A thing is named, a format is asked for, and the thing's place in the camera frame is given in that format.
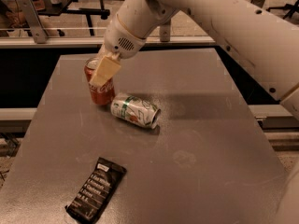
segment soda can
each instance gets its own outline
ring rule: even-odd
[[[112,101],[111,113],[137,126],[154,129],[157,126],[161,110],[149,101],[126,93],[119,93]]]
[[[91,58],[85,63],[84,72],[88,82],[91,80],[93,71],[98,64],[99,58]],[[95,87],[89,84],[89,87],[93,102],[97,105],[108,105],[115,97],[112,78],[104,86]]]

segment can label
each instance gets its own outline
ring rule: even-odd
[[[149,101],[119,93],[112,101],[111,113],[137,126],[154,129],[161,110]]]
[[[91,58],[85,63],[84,72],[88,82],[91,80],[93,71],[96,69],[98,64],[98,58]],[[95,87],[89,84],[89,88],[93,102],[97,105],[107,105],[111,103],[115,97],[112,79],[110,79],[104,86],[101,87]]]

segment chair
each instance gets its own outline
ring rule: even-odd
[[[267,9],[267,11],[270,11],[272,9],[281,9],[281,10],[289,10],[289,12],[283,16],[283,19],[291,18],[294,12],[299,12],[299,0],[294,5],[286,4],[284,7],[270,7]]]

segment silver can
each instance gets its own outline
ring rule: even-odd
[[[130,94],[119,93],[112,101],[111,113],[137,126],[154,129],[161,110],[149,101]]]

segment gray table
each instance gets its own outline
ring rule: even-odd
[[[123,61],[116,91],[162,109],[154,131],[92,103],[90,57],[58,62],[0,192],[1,223],[75,223],[64,207],[99,156],[128,170],[99,223],[271,223],[285,172],[214,49]]]

